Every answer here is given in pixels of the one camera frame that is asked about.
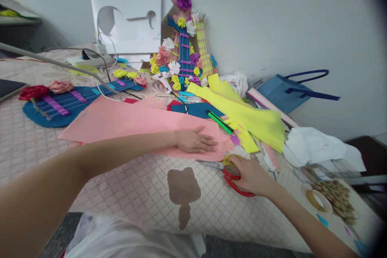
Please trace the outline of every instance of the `white paper flower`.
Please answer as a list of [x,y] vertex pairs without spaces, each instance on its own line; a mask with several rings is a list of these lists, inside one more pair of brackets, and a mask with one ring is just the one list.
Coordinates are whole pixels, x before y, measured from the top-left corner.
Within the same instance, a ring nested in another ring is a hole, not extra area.
[[193,24],[193,21],[192,20],[188,21],[186,26],[187,26],[188,34],[191,35],[192,37],[194,37],[196,35],[196,27]]
[[178,62],[171,62],[168,65],[171,75],[177,75],[180,72],[180,64]]
[[162,46],[164,46],[166,50],[172,50],[175,47],[172,39],[170,38],[164,39],[164,41],[162,42]]
[[202,81],[200,82],[200,84],[202,85],[202,87],[207,87],[208,86],[208,79],[207,79],[207,77],[204,77],[202,79]]

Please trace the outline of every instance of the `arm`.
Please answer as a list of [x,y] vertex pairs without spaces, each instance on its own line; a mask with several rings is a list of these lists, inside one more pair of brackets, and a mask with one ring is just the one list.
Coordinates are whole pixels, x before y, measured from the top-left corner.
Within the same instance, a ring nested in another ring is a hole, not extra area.
[[256,160],[231,156],[241,173],[233,180],[238,187],[272,201],[303,237],[316,257],[357,257],[357,255],[301,206]]
[[177,146],[186,152],[215,150],[212,137],[170,131],[119,137],[63,152],[0,189],[2,257],[38,256],[70,206],[93,177],[147,152]]

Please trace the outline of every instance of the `scissor blade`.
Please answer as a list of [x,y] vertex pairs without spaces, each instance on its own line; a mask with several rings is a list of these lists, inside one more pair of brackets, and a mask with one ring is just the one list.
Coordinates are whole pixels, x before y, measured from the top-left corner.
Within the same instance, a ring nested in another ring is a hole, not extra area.
[[224,165],[223,163],[221,162],[211,162],[211,161],[204,161],[204,160],[200,160],[200,159],[196,159],[197,162],[200,162],[202,164],[205,164],[205,165],[208,165],[208,166],[212,166],[212,167],[215,167],[217,169],[224,169]]

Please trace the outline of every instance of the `bag handle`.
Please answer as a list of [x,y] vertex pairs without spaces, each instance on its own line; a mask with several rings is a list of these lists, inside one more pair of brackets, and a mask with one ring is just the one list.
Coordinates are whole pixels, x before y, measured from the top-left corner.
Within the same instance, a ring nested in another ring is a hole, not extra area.
[[338,101],[340,97],[336,97],[333,95],[327,95],[323,93],[317,93],[314,91],[308,91],[308,90],[303,90],[303,89],[294,89],[294,88],[289,88],[285,91],[285,93],[290,94],[292,92],[298,92],[298,93],[304,93],[303,95],[300,96],[300,98],[304,98],[306,96],[314,97],[314,98],[320,98],[320,99],[326,99],[326,100],[333,100],[333,101]]
[[325,77],[327,74],[329,74],[329,70],[316,70],[316,71],[303,72],[303,73],[298,73],[298,74],[294,74],[294,75],[288,75],[285,78],[288,79],[290,77],[295,77],[295,76],[298,76],[298,75],[307,75],[307,74],[310,74],[310,73],[324,73],[324,74],[323,75],[319,75],[317,77],[310,78],[310,79],[306,79],[306,80],[303,80],[303,81],[298,81],[297,83],[303,83],[303,82],[306,82],[306,81],[311,81],[311,80],[314,80],[314,79],[319,79],[319,78]]

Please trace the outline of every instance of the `white plastic bag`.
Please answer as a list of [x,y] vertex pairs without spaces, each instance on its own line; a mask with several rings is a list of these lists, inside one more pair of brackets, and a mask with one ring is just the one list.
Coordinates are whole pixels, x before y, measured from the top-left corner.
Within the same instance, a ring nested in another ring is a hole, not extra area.
[[241,73],[227,74],[219,77],[221,81],[227,81],[237,94],[244,98],[248,89],[247,77]]

